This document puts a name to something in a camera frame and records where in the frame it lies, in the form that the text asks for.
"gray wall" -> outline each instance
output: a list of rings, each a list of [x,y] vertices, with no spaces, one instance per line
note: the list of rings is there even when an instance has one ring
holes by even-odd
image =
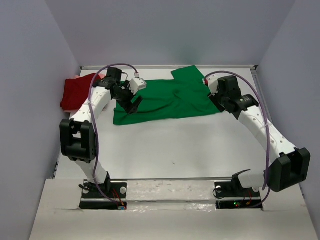
[[[320,236],[320,1],[297,0],[258,67],[274,124],[311,152],[302,184]]]
[[[81,66],[260,63],[295,0],[46,0]]]
[[[27,240],[79,68],[44,0],[1,0],[0,30],[0,239]]]

